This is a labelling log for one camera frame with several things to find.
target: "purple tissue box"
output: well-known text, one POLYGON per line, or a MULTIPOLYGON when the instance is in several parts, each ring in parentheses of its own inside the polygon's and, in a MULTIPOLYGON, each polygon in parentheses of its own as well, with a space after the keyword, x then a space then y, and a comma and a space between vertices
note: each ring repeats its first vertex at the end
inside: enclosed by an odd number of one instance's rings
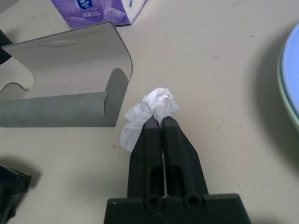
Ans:
POLYGON ((71 28, 110 21, 132 24, 146 0, 51 0, 71 28))

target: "logo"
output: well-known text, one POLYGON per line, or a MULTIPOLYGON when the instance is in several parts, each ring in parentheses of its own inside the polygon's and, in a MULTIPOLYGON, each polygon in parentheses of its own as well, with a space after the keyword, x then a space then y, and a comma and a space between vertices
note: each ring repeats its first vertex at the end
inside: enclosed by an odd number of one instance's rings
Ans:
POLYGON ((81 9, 86 10, 93 6, 92 0, 77 0, 81 9))

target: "crumpled tissue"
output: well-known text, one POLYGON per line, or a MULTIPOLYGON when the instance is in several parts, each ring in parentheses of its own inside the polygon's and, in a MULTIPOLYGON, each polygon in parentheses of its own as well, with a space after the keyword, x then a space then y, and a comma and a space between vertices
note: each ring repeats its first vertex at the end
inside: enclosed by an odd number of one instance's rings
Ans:
POLYGON ((132 152, 139 138, 143 124, 154 115, 159 125, 163 118, 171 116, 179 109, 169 89, 157 88, 143 97, 140 104, 135 105, 125 113, 130 123, 126 124, 121 132, 120 144, 132 152))

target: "white table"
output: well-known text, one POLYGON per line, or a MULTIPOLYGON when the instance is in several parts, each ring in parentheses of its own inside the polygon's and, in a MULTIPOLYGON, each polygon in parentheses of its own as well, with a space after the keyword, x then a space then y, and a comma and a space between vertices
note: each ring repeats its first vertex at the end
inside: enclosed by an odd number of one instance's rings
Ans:
MULTIPOLYGON (((298 224, 299 135, 276 77, 298 8, 297 0, 149 0, 132 26, 118 28, 134 71, 115 128, 0 129, 0 162, 35 174, 9 223, 102 223, 107 199, 127 191, 123 114, 168 87, 209 192, 240 194, 253 224, 298 224)), ((16 2, 0 28, 13 42, 69 29, 50 0, 16 2)))

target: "gray cardboard piece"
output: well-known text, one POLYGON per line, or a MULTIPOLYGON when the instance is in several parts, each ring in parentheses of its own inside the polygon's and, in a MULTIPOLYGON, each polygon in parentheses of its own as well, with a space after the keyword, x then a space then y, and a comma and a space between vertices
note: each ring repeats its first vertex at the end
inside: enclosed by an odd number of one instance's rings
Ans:
POLYGON ((4 50, 31 70, 35 83, 29 91, 17 83, 5 86, 0 93, 0 126, 115 126, 132 61, 111 23, 4 50))

